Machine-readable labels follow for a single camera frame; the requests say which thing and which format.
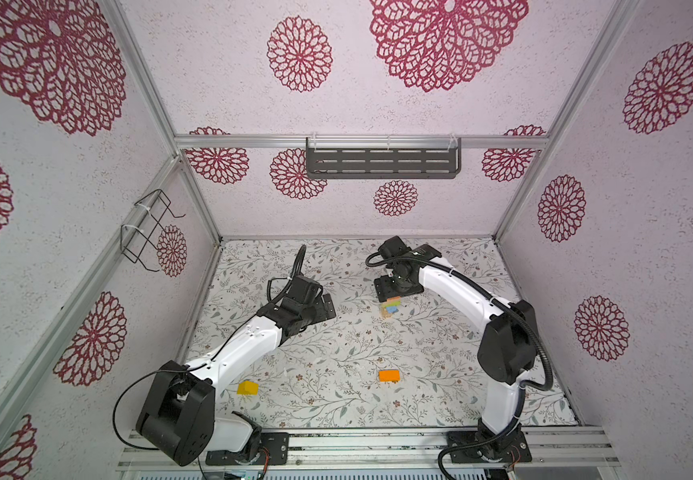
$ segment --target wire rack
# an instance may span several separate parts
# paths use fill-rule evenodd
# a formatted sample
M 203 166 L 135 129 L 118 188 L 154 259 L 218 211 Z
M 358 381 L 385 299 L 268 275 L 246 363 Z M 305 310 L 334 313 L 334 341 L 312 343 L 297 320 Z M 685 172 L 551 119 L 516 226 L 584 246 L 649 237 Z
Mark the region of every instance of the wire rack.
M 158 203 L 162 204 L 164 208 L 162 210 L 162 213 L 156 216 L 152 213 L 152 210 L 154 210 L 155 207 L 158 206 Z M 120 226 L 120 251 L 123 255 L 125 255 L 125 258 L 127 258 L 134 264 L 141 264 L 141 266 L 143 266 L 146 270 L 149 270 L 149 272 L 159 272 L 160 270 L 149 268 L 144 263 L 144 260 L 141 258 L 141 254 L 144 252 L 144 249 L 147 247 L 147 245 L 151 245 L 155 250 L 158 249 L 157 246 L 151 241 L 151 237 L 152 235 L 154 235 L 154 232 L 158 231 L 158 227 L 160 230 L 165 230 L 165 227 L 161 223 L 162 218 L 165 216 L 165 214 L 170 214 L 170 216 L 172 216 L 173 218 L 182 218 L 186 216 L 186 214 L 174 214 L 173 211 L 170 209 L 170 203 L 170 198 L 168 198 L 165 192 L 163 192 L 161 189 L 158 188 L 157 190 L 152 190 L 148 194 L 141 197 L 135 203 L 135 206 L 143 208 L 147 211 L 147 214 L 144 216 L 143 219 L 141 219 L 138 225 L 124 224 Z M 141 226 L 144 224 L 144 221 L 147 218 L 151 218 L 154 220 L 154 225 L 152 225 L 151 231 L 149 233 L 141 229 Z M 133 231 L 133 234 L 130 235 L 128 237 L 128 240 L 126 241 L 125 236 L 131 230 Z M 136 252 L 130 249 L 130 244 L 132 244 L 134 240 L 139 236 L 144 238 L 144 243 L 141 245 L 140 249 L 138 249 L 138 252 Z

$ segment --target floral patterned floor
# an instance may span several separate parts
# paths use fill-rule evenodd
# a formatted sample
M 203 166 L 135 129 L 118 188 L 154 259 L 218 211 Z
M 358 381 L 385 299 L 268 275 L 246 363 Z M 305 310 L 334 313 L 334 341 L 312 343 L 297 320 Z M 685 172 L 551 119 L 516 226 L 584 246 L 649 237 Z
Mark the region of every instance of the floral patterned floor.
M 481 332 L 436 293 L 402 299 L 399 312 L 381 318 L 365 258 L 383 240 L 236 240 L 224 251 L 198 322 L 189 357 L 214 348 L 263 304 L 266 281 L 286 275 L 306 244 L 303 274 L 332 295 L 338 316 L 310 326 L 255 362 L 217 398 L 264 427 L 387 427 L 476 425 L 487 377 L 477 363 Z M 508 299 L 517 294 L 491 240 L 409 240 L 428 243 L 457 268 Z M 273 295 L 284 285 L 275 282 Z M 380 383 L 378 371 L 397 369 L 401 380 Z M 542 379 L 537 361 L 536 377 Z M 257 396 L 237 384 L 259 384 Z M 558 385 L 528 389 L 525 425 L 577 425 Z

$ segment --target floral tabletop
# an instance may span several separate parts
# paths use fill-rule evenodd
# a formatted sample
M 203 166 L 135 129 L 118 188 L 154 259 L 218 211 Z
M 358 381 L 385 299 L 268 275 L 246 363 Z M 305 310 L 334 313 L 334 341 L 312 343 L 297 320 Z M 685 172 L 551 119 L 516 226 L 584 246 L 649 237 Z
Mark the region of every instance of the floral tabletop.
M 235 240 L 221 259 L 198 322 L 189 357 L 226 340 L 265 302 L 266 281 L 284 276 L 301 244 L 303 274 L 332 295 L 337 317 L 310 326 L 255 362 L 220 393 L 218 405 L 238 410 L 263 427 L 387 427 L 476 425 L 485 406 L 487 376 L 477 363 L 481 332 L 432 292 L 401 300 L 382 318 L 365 258 L 383 240 Z M 428 243 L 464 274 L 510 300 L 517 293 L 501 257 L 487 239 L 407 241 Z M 273 295 L 284 286 L 274 283 Z M 543 379 L 536 361 L 535 377 Z M 379 370 L 399 370 L 397 383 L 379 382 Z M 258 395 L 238 395 L 250 380 Z M 576 425 L 557 384 L 527 390 L 526 425 Z

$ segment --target yellow block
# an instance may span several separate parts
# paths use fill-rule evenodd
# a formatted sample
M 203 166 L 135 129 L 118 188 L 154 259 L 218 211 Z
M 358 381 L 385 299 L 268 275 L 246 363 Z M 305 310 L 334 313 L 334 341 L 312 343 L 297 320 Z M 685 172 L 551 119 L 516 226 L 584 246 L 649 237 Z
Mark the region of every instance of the yellow block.
M 245 380 L 237 386 L 237 393 L 239 395 L 258 395 L 258 383 Z
M 381 382 L 399 382 L 399 370 L 380 370 L 379 380 Z

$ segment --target robotic arm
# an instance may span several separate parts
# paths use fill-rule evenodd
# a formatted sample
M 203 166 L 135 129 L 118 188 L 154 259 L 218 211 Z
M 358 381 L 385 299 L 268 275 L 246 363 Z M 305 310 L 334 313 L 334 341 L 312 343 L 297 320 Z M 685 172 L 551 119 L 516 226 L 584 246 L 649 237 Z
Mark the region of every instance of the robotic arm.
M 379 255 L 382 260 L 371 263 Z M 301 250 L 299 257 L 303 262 Z M 515 443 L 524 443 L 519 424 L 524 388 L 530 385 L 548 390 L 553 381 L 551 366 L 535 333 L 532 306 L 491 295 L 457 272 L 428 244 L 411 250 L 398 236 L 381 245 L 365 264 L 386 265 L 391 271 L 374 281 L 380 301 L 415 295 L 428 288 L 483 330 L 477 360 L 490 377 L 485 411 L 474 437 L 470 441 L 458 439 L 458 446 L 443 450 L 440 465 L 445 454 L 473 448 L 478 448 L 479 456 L 499 461 Z M 204 449 L 235 452 L 238 462 L 255 458 L 261 428 L 237 412 L 215 412 L 215 392 L 222 392 L 255 360 L 308 325 L 336 316 L 330 295 L 322 293 L 319 283 L 300 275 L 300 265 L 297 267 L 296 272 L 294 265 L 296 275 L 283 291 L 221 347 L 189 360 L 185 366 L 166 363 L 155 376 L 136 430 L 178 465 L 192 462 Z M 543 362 L 543 384 L 527 379 L 537 354 Z

